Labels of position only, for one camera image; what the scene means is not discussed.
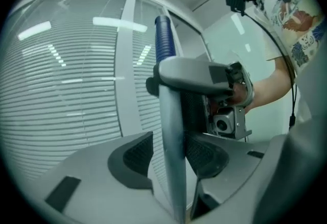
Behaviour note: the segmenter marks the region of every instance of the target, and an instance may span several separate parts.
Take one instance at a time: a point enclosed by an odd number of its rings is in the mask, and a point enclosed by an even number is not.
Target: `black cable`
[[[278,45],[278,43],[276,42],[275,38],[267,31],[267,29],[258,21],[256,21],[255,19],[253,19],[251,16],[249,16],[247,13],[244,13],[247,17],[251,18],[258,26],[260,26],[262,28],[262,30],[264,30],[266,32],[266,34],[270,37],[270,39],[274,42],[274,44],[277,46],[278,50],[280,51],[286,67],[287,67],[287,71],[288,74],[290,76],[290,80],[291,80],[291,89],[292,89],[292,114],[290,116],[290,123],[289,123],[289,129],[291,129],[291,127],[294,126],[295,124],[295,114],[294,114],[294,109],[295,109],[295,102],[296,102],[296,95],[297,95],[297,87],[295,86],[295,95],[294,95],[294,80],[293,80],[293,74],[291,73],[291,69],[292,67],[290,66],[289,62],[286,59],[286,56],[284,55],[282,49],[280,48],[280,46]]]

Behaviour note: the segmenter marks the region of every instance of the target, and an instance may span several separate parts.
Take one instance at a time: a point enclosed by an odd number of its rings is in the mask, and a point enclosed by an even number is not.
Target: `white t-shirt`
[[[255,18],[276,39],[291,59],[298,75],[314,58],[326,34],[326,20],[316,0],[258,0]],[[266,59],[282,56],[269,37],[264,36]],[[296,122],[311,118],[309,108],[300,99]]]

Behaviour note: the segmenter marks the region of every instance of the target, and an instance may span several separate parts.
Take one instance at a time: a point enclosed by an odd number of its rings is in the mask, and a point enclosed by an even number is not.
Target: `ribbed blue handle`
[[[155,19],[155,56],[157,63],[176,55],[170,19],[160,15]]]

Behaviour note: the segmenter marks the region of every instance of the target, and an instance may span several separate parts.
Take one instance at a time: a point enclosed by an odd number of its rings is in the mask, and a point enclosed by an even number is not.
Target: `white blind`
[[[125,1],[43,0],[1,49],[2,141],[28,179],[80,148],[121,137],[117,28],[95,26],[92,19],[120,19]]]
[[[150,95],[146,89],[146,79],[153,76],[153,66],[156,64],[154,21],[161,14],[161,6],[146,0],[136,0],[134,22],[146,25],[148,29],[145,33],[133,32],[133,67],[142,128],[144,131],[153,131],[154,154],[151,162],[158,181],[168,196],[159,99]]]

